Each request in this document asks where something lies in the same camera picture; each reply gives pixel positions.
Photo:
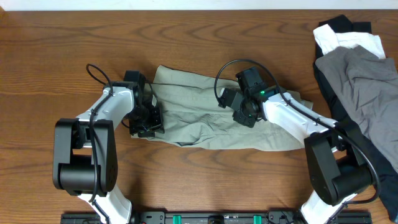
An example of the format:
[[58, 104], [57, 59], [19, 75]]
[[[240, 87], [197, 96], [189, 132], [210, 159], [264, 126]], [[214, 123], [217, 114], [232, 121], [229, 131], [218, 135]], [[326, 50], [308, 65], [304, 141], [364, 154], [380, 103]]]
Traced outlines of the khaki grey shorts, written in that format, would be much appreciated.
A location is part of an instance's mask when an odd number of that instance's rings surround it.
[[233, 110], [220, 108], [215, 90], [237, 89], [236, 81], [206, 77], [196, 73], [157, 68], [152, 84], [144, 93], [154, 93], [162, 110], [164, 133], [151, 139], [178, 147], [204, 149], [258, 149], [291, 151], [303, 144], [276, 124], [261, 120], [248, 128], [233, 120]]

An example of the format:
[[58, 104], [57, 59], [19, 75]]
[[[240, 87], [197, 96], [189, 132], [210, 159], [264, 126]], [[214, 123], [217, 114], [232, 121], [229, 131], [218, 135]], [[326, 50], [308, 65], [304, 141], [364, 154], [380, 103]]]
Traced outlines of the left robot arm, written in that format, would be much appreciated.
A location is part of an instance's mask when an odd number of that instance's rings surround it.
[[87, 202], [93, 214], [64, 214], [62, 223], [138, 223], [133, 204], [116, 184], [118, 158], [114, 131], [128, 121], [130, 135], [151, 138], [164, 133], [162, 111], [145, 76], [128, 70], [108, 81], [103, 94], [76, 118], [55, 125], [53, 184]]

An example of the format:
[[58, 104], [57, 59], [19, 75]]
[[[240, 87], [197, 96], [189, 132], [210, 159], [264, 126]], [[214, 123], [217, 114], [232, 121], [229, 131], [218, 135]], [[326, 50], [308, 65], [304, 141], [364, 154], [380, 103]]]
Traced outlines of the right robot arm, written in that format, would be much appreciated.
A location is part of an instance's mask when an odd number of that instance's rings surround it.
[[374, 166], [360, 145], [334, 119], [299, 103], [279, 84], [269, 86], [257, 67], [236, 74], [238, 89], [215, 89], [222, 108], [233, 119], [253, 127], [264, 120], [275, 124], [305, 147], [313, 192], [295, 215], [268, 213], [267, 223], [371, 223], [367, 213], [345, 213], [355, 196], [370, 185], [379, 186]]

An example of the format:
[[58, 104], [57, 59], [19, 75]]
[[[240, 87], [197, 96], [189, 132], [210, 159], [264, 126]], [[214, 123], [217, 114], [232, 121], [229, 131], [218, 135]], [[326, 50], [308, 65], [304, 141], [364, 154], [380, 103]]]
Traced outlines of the white shirt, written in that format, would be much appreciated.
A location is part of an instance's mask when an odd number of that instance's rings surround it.
[[360, 45], [379, 59], [386, 58], [381, 38], [378, 35], [367, 32], [335, 33], [328, 24], [316, 28], [313, 35], [323, 55], [334, 51], [337, 47], [353, 49]]

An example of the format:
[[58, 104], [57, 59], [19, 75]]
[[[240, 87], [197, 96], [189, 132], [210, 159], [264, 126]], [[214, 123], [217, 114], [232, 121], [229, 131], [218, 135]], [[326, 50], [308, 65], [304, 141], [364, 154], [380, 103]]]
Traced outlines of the dark grey garment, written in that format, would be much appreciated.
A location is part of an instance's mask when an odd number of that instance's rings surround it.
[[397, 170], [397, 70], [362, 46], [337, 47], [315, 65], [349, 117]]

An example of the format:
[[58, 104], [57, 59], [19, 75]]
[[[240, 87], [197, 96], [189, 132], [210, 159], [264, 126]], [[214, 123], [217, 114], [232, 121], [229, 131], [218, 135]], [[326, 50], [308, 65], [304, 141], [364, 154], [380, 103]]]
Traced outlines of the black garment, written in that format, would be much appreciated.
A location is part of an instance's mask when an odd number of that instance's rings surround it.
[[[372, 32], [370, 22], [351, 22], [345, 15], [322, 21], [319, 26], [326, 24], [337, 33]], [[313, 64], [313, 71], [321, 94], [329, 107], [331, 117], [337, 121], [348, 123], [352, 128], [358, 130], [359, 126], [354, 124], [354, 121], [349, 117], [326, 77], [315, 64]], [[381, 182], [379, 198], [388, 212], [390, 221], [397, 223], [397, 172], [367, 137], [360, 135], [354, 137], [353, 140], [364, 150], [379, 175]]]

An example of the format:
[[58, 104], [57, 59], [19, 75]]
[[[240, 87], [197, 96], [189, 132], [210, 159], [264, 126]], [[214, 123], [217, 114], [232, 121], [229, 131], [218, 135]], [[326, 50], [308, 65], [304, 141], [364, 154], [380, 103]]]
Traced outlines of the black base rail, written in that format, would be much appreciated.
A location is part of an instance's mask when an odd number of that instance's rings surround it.
[[[65, 213], [61, 224], [101, 223], [100, 216], [94, 213]], [[165, 213], [133, 212], [133, 224], [299, 224], [307, 223], [299, 212], [269, 211], [267, 213]], [[332, 224], [372, 224], [369, 212], [343, 212], [327, 223]]]

